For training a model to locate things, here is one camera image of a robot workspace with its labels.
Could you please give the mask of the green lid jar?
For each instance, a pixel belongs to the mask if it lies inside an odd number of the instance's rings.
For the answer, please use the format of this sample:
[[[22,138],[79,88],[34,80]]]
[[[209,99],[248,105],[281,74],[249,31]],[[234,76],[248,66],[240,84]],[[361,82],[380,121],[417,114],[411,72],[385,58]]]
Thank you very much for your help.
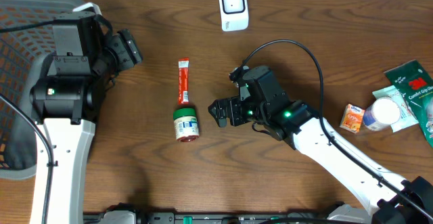
[[[196,111],[193,108],[181,108],[173,113],[177,141],[194,141],[200,136]]]

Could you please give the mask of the red box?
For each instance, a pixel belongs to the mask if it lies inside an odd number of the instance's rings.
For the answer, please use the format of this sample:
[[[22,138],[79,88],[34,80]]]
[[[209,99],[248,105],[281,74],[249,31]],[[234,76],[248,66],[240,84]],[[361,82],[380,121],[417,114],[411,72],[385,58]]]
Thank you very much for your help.
[[[189,58],[181,58],[178,61],[179,68],[179,96],[178,104],[188,104],[189,103]]]

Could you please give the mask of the orange Kleenex tissue pack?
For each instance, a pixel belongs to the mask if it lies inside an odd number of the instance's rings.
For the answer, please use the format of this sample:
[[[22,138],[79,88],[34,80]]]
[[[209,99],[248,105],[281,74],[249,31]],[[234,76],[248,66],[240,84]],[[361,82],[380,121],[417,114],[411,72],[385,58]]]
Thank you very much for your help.
[[[342,120],[340,122],[340,128],[352,133],[358,133],[363,122],[364,113],[364,109],[352,104],[348,104],[344,109]]]

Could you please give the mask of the white cotton swab tub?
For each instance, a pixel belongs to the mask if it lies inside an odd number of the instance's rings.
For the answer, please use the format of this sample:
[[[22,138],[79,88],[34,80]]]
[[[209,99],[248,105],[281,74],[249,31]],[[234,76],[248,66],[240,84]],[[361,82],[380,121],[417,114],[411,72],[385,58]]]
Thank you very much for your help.
[[[381,131],[401,117],[398,104],[389,97],[376,99],[364,112],[363,124],[371,131]]]

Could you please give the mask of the green 3M gloves package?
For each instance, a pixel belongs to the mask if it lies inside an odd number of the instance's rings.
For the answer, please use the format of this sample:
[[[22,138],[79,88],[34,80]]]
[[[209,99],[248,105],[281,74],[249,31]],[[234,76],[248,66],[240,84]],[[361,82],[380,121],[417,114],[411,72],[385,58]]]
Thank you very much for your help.
[[[385,75],[403,96],[432,146],[432,78],[417,60],[387,70]]]

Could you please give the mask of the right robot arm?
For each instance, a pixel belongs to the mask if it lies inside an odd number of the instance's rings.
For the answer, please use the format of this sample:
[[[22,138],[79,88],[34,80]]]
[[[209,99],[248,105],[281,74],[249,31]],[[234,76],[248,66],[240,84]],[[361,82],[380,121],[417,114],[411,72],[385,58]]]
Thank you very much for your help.
[[[432,185],[389,171],[336,132],[318,111],[291,100],[267,66],[235,69],[236,96],[208,108],[219,127],[254,122],[335,177],[361,203],[372,223],[431,223]]]

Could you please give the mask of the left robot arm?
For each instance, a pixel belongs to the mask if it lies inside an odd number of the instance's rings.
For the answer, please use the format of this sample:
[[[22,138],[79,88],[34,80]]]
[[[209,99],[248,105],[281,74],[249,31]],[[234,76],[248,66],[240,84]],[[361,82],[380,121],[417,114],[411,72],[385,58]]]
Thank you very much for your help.
[[[38,130],[31,223],[82,223],[85,171],[106,91],[143,56],[127,29],[113,32],[97,11],[60,14],[55,52],[30,89]]]

